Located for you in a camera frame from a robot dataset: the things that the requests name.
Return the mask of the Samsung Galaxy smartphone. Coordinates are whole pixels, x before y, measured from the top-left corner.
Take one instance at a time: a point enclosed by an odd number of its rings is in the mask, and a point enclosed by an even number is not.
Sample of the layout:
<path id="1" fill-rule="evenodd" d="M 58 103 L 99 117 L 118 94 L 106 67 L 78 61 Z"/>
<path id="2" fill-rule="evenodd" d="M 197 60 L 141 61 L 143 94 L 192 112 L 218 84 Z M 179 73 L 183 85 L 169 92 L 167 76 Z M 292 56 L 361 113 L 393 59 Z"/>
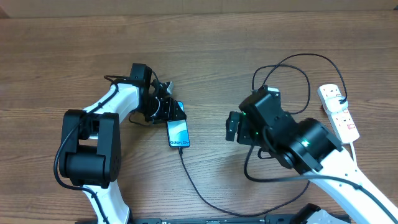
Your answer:
<path id="1" fill-rule="evenodd" d="M 167 121 L 167 134 L 170 147 L 190 146 L 186 114 L 181 101 L 172 102 L 170 119 Z"/>

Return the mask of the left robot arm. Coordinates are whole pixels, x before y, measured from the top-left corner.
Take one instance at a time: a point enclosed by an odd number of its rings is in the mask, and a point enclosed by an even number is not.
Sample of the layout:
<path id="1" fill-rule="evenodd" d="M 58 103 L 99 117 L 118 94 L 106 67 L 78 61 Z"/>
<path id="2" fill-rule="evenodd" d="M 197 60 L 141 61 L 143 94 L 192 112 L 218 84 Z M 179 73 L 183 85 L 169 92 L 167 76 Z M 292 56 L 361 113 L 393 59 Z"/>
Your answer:
<path id="1" fill-rule="evenodd" d="M 117 182 L 121 169 L 120 124 L 135 112 L 145 126 L 183 121 L 187 115 L 172 98 L 174 84 L 161 82 L 146 64 L 134 63 L 129 76 L 106 75 L 109 91 L 82 110 L 63 117 L 61 143 L 53 174 L 66 189 L 83 192 L 97 219 L 95 223 L 133 223 L 131 209 Z"/>

